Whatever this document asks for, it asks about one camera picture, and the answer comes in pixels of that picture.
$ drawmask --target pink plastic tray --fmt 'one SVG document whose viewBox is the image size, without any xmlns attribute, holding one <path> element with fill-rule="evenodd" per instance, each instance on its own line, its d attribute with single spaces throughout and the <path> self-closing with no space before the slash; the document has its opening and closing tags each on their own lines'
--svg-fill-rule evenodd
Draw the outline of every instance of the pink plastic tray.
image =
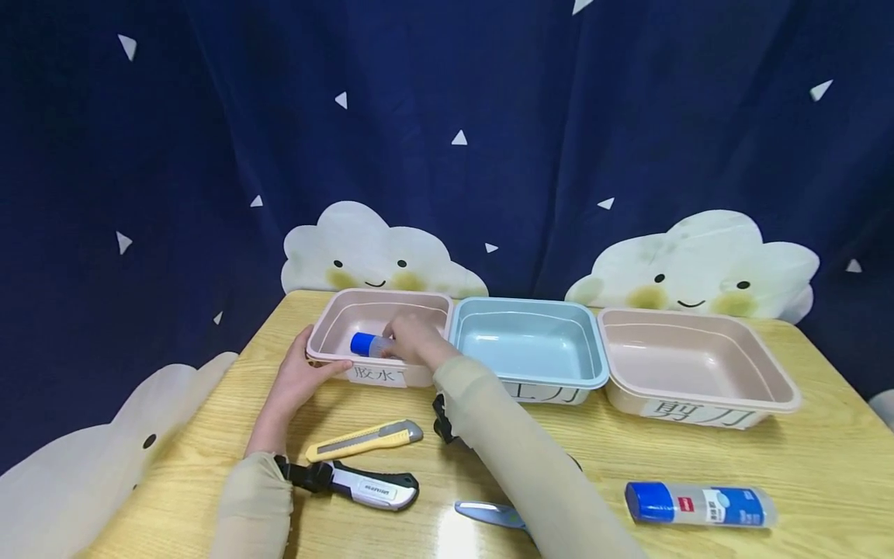
<svg viewBox="0 0 894 559">
<path fill-rule="evenodd" d="M 308 360 L 322 364 L 352 360 L 354 368 L 341 378 L 364 385 L 431 386 L 432 371 L 402 360 L 360 357 L 350 352 L 357 332 L 381 334 L 402 312 L 413 312 L 431 323 L 446 339 L 453 315 L 453 300 L 440 293 L 399 292 L 381 289 L 346 289 L 326 305 L 308 342 Z"/>
<path fill-rule="evenodd" d="M 795 383 L 735 318 L 607 309 L 597 324 L 609 362 L 609 401 L 621 411 L 745 429 L 801 406 Z"/>
</svg>

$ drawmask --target sleeve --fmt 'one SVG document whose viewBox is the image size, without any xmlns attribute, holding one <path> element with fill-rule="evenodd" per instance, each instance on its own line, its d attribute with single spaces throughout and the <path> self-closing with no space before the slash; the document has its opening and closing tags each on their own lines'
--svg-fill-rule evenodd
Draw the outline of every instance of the sleeve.
<svg viewBox="0 0 894 559">
<path fill-rule="evenodd" d="M 281 559 L 289 538 L 291 493 L 271 453 L 246 456 L 223 485 L 210 557 Z"/>
<path fill-rule="evenodd" d="M 459 356 L 434 381 L 453 434 L 493 474 L 545 559 L 645 557 L 584 473 L 489 368 Z"/>
</svg>

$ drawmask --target glue stick label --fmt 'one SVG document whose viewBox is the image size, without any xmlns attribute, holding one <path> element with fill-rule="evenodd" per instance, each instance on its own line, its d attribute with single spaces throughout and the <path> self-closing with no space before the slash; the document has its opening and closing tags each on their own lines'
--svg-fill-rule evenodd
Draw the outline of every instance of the glue stick label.
<svg viewBox="0 0 894 559">
<path fill-rule="evenodd" d="M 711 487 L 703 489 L 704 521 L 710 524 L 763 526 L 763 507 L 750 489 Z"/>
</svg>

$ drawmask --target table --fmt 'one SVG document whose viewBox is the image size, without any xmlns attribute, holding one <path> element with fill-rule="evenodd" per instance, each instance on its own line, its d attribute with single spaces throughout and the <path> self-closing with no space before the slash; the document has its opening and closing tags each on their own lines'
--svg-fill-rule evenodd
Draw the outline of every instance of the table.
<svg viewBox="0 0 894 559">
<path fill-rule="evenodd" d="M 87 557 L 207 556 L 221 487 L 295 334 L 332 296 L 292 292 L 265 322 L 195 418 L 171 442 Z M 622 414 L 602 391 L 578 407 L 531 404 L 530 413 L 582 465 L 651 557 L 894 557 L 894 436 L 792 325 L 749 321 L 804 393 L 804 407 L 747 431 L 676 425 Z M 475 559 L 537 557 L 518 530 L 452 510 L 457 499 L 505 502 L 476 456 L 431 429 L 434 389 L 330 381 L 291 425 L 295 460 L 310 443 L 410 418 L 426 438 L 345 459 L 364 470 L 410 471 L 417 502 L 400 513 L 339 496 L 295 493 L 286 557 Z M 773 530 L 634 525 L 629 480 L 757 485 L 780 512 Z"/>
</svg>

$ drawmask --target hand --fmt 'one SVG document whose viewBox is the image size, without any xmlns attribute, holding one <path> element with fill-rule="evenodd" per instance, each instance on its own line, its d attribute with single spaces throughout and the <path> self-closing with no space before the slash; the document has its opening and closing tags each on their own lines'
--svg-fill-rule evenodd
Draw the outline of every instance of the hand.
<svg viewBox="0 0 894 559">
<path fill-rule="evenodd" d="M 291 419 L 298 408 L 310 400 L 321 384 L 354 366 L 352 362 L 345 360 L 329 363 L 320 368 L 312 367 L 306 354 L 312 331 L 313 327 L 307 326 L 291 343 L 274 385 L 270 388 L 270 394 L 264 404 L 265 411 L 278 411 Z"/>
<path fill-rule="evenodd" d="M 425 363 L 433 371 L 448 359 L 460 355 L 434 326 L 414 314 L 395 317 L 382 335 L 394 339 L 394 345 L 386 355 L 408 363 Z"/>
<path fill-rule="evenodd" d="M 326 380 L 354 366 L 350 361 L 336 361 L 320 368 L 311 367 L 305 350 L 312 330 L 312 326 L 302 330 L 286 352 L 267 401 L 257 415 L 245 449 L 246 456 L 256 452 L 285 454 L 289 422 L 298 408 L 307 403 Z"/>
</svg>

